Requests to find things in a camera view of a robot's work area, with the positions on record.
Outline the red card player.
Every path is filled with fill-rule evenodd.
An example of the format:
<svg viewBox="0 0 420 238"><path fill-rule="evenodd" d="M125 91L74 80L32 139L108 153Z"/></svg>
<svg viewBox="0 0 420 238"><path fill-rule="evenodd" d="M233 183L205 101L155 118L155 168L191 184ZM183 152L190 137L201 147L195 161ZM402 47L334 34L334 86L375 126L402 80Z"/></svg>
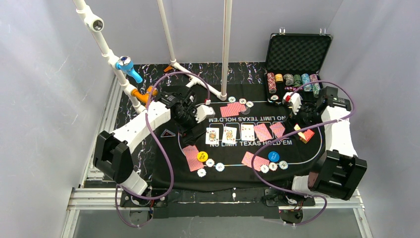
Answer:
<svg viewBox="0 0 420 238"><path fill-rule="evenodd" d="M251 152L246 152L241 163L249 168L251 168L252 166L254 166L254 169L258 172L260 172L260 166L261 165L269 165L270 161L259 157L259 156L255 156L253 163L252 162L252 158L254 157L254 154Z"/></svg>
<svg viewBox="0 0 420 238"><path fill-rule="evenodd" d="M189 170L191 172L197 171L197 170L202 169L204 167L203 162L200 162L197 159L197 155L198 155L199 151L198 151L198 149L195 145L194 146L189 145L185 148L182 148L182 152L186 157L186 161L187 161Z"/></svg>

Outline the jack of clubs card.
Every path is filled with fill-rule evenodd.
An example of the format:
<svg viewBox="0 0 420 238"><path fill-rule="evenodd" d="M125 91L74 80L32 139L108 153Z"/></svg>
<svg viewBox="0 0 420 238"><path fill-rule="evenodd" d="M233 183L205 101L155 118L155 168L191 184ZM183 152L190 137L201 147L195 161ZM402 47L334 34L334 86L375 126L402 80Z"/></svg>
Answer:
<svg viewBox="0 0 420 238"><path fill-rule="evenodd" d="M205 143L207 145L218 145L219 144L219 128L207 127Z"/></svg>

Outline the playing card deck box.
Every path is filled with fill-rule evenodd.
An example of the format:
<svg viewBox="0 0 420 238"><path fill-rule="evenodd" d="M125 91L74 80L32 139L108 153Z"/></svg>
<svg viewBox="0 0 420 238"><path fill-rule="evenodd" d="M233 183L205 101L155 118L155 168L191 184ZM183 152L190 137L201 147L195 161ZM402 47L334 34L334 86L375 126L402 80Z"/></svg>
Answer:
<svg viewBox="0 0 420 238"><path fill-rule="evenodd" d="M296 135L296 137L300 141L302 141L303 143L307 144L312 139L312 137L314 135L315 135L315 133L311 129L308 129L306 131L298 132L297 135Z"/></svg>

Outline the yellow big blind button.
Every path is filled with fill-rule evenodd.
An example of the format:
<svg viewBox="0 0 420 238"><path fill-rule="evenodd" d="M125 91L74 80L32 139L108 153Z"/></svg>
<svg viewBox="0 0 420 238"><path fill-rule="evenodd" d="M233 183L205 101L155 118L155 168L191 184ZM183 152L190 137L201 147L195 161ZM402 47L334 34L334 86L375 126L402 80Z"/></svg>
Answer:
<svg viewBox="0 0 420 238"><path fill-rule="evenodd" d="M198 152L198 154L197 154L197 160L199 161L199 162L206 162L207 160L209 159L209 156L208 156L208 153L207 152L205 152L205 151L200 151L200 152Z"/></svg>

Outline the queen of hearts card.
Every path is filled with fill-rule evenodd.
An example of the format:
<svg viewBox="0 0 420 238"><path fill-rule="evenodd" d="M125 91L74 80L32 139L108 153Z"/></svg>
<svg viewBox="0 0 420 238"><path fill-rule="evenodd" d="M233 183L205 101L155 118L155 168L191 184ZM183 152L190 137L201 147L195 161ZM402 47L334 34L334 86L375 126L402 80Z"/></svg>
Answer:
<svg viewBox="0 0 420 238"><path fill-rule="evenodd" d="M237 128L225 126L223 128L222 143L224 144L236 144Z"/></svg>

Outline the light blue chip row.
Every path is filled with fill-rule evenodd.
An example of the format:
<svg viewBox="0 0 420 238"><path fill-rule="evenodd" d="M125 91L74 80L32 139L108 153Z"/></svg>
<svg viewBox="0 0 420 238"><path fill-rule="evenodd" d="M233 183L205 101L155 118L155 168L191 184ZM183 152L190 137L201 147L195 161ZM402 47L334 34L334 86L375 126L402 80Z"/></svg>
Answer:
<svg viewBox="0 0 420 238"><path fill-rule="evenodd" d="M286 170L286 169L288 169L288 163L286 162L286 161L280 161L279 163L278 163L278 166L279 166L279 168L280 169L282 169L282 170Z"/></svg>
<svg viewBox="0 0 420 238"><path fill-rule="evenodd" d="M215 169L216 169L218 172L222 172L222 171L224 171L224 169L225 169L225 165L224 165L223 163L217 163L217 164L215 165Z"/></svg>

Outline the red card mat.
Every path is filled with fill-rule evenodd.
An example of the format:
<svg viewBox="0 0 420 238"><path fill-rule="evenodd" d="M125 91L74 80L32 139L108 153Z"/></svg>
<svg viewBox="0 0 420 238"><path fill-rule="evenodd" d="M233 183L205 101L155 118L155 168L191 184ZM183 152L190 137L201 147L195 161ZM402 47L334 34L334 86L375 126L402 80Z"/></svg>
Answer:
<svg viewBox="0 0 420 238"><path fill-rule="evenodd" d="M264 123L254 126L254 132L260 142L272 139L272 135Z"/></svg>

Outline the blue small blind button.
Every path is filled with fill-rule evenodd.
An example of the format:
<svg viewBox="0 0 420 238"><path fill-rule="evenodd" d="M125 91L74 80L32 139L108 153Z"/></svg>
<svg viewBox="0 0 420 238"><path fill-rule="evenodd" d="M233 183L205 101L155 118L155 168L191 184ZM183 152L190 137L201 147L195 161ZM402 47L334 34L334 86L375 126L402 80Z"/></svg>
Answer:
<svg viewBox="0 0 420 238"><path fill-rule="evenodd" d="M269 152L267 158L268 158L269 161L271 161L273 163L277 163L277 162L280 161L280 155L275 151Z"/></svg>

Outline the clear dealer button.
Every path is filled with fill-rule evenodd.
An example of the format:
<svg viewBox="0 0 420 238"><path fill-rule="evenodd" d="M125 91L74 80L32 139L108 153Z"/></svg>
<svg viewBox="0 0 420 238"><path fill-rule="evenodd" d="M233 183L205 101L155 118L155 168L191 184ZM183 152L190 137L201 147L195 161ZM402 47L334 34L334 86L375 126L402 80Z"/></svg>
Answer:
<svg viewBox="0 0 420 238"><path fill-rule="evenodd" d="M244 115L248 115L251 111L251 108L246 107L244 111L242 111L241 113Z"/></svg>

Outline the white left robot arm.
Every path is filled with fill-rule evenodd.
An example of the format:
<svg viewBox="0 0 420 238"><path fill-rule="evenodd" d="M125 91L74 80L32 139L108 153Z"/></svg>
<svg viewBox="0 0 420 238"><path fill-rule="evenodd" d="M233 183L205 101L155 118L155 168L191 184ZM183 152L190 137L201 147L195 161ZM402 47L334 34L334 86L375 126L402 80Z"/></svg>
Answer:
<svg viewBox="0 0 420 238"><path fill-rule="evenodd" d="M185 144L194 145L205 134L203 121L213 118L215 111L209 100L197 105L195 93L183 87L177 92L160 92L147 107L126 125L97 136L93 165L131 195L143 199L147 182L134 171L132 152L149 135L156 141L154 131L174 121Z"/></svg>

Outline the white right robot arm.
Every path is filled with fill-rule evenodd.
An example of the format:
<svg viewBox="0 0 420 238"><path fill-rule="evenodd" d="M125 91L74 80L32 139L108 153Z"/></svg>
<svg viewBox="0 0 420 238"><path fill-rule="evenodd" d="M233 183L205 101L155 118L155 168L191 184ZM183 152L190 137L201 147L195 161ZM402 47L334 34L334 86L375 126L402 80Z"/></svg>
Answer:
<svg viewBox="0 0 420 238"><path fill-rule="evenodd" d="M283 103L292 110L287 125L322 123L324 128L324 153L317 157L307 176L294 177L292 190L349 200L367 170L367 162L358 157L352 144L351 101L340 98L337 88L327 86L313 105L305 106L299 94L292 92L284 96Z"/></svg>

